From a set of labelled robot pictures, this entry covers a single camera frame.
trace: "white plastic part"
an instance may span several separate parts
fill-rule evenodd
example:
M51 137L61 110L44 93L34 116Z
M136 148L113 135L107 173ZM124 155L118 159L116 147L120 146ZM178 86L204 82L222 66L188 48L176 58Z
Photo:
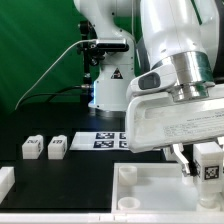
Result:
M60 135L58 137L53 137L48 145L48 159L63 159L67 148L68 143L66 136Z
M188 103L173 102L167 92L135 97L126 113L129 149L143 152L223 136L223 88L209 88L209 98Z
M195 0L202 20L201 38L212 70L215 67L219 47L219 13L214 0Z
M198 175L194 183L204 198L222 191L223 150L215 142L194 144L194 163Z
M120 210L137 210L141 206L141 202L137 198L125 197L118 201L118 209Z
M158 74L160 78L160 86L157 88L142 90L139 86L139 80L149 77L151 74ZM150 72L147 72L144 75L141 75L133 79L128 87L126 98L128 101L131 101L133 97L146 95L151 93L156 93L162 90L167 90L170 87L174 86L177 82L177 73L173 64L163 65L157 69L154 69Z
M183 174L182 174L182 183L186 186L189 186L189 187L193 187L194 186L194 180L193 180L193 176L187 176L185 177Z
M134 15L139 16L140 15L140 1L141 0L134 0L134 7L132 9L132 4L130 3L130 0L116 0L116 16L118 17L130 17L132 16L132 13Z
M137 167L123 165L119 168L119 183L125 186L132 186L137 183Z
M22 145L23 159L38 159L43 151L44 140L43 136L30 136Z
M119 169L126 165L138 169L138 182L134 186L124 186L119 182ZM182 183L179 164L116 163L112 197L113 214L123 212L118 207L118 202L126 197L136 198L141 202L139 209L125 210L128 214L186 213L196 211L198 192L195 186Z
M142 0L141 21L151 67L182 52L205 52L198 19L189 0Z
M0 170L0 204L15 183L13 167L2 167Z

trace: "black panel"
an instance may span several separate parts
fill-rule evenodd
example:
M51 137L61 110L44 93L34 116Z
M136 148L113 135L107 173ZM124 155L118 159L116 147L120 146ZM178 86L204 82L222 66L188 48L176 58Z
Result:
M53 136L76 131L124 131L124 119L95 117L72 103L22 106L0 124L0 168L15 167L16 184L0 205L0 213L110 212L115 162L159 162L160 152L67 151L60 161L48 160ZM44 136L38 160L22 159L28 136Z
M160 84L160 77L156 72L144 75L138 80L138 85L141 90L158 88Z

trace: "cable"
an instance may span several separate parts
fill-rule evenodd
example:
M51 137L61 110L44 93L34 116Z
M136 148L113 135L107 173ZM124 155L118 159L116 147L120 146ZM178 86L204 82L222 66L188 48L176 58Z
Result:
M17 106L17 109L27 100L34 98L34 97L39 97L39 96L80 96L80 94L72 94L72 93L39 93L39 94L35 94L32 96L28 96L26 98L23 98L20 103Z
M57 91L55 94L57 94L57 93L64 93L64 92L67 92L67 91L69 91L69 90L73 90L73 89L82 89L82 87L81 87L81 86L70 86L70 87L66 87L66 88L64 88L64 89L61 89L61 90ZM57 96L57 95L52 95L52 96L50 96L50 97L46 100L46 102L49 103L49 102L50 102L52 99L54 99L56 96Z
M73 47L75 47L76 45L80 44L80 43L84 43L84 42L93 42L96 41L96 39L92 39L92 40L82 40L82 41L78 41L74 44L72 44L69 48L67 48L67 50L65 50L65 52L50 66L50 68L47 69L47 71L37 80L36 83L34 83L34 85L23 94L23 96L19 99L18 103L16 104L15 110L17 110L18 105L20 104L20 102L23 100L23 98L25 98L39 83L40 81L52 70L52 68L68 53L68 51L70 51Z

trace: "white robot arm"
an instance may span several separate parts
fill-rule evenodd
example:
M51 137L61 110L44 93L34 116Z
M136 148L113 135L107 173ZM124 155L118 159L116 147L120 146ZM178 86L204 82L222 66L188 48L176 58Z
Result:
M140 0L135 0L137 13ZM96 113L116 116L125 113L128 102L126 91L134 76L135 42L131 34L114 24L115 16L131 16L130 0L74 0L76 8L92 24L97 34L95 47L105 49L105 59L100 62L100 75L94 83L94 100L89 104ZM126 52L110 52L116 45L127 47Z

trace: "label sticker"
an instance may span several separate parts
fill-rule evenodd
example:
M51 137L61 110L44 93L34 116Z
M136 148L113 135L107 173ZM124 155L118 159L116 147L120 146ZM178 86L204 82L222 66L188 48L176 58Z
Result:
M128 144L126 141L119 141L119 148L128 148Z
M61 144L63 141L62 140L54 140L53 144Z
M114 139L114 133L96 133L96 139Z
M219 166L205 167L205 180L219 179Z
M126 133L120 133L120 139L126 139Z
M94 142L94 147L96 149L105 149L105 148L113 148L114 141L96 141Z
M111 76L111 79L123 79L120 70L117 68L114 74Z

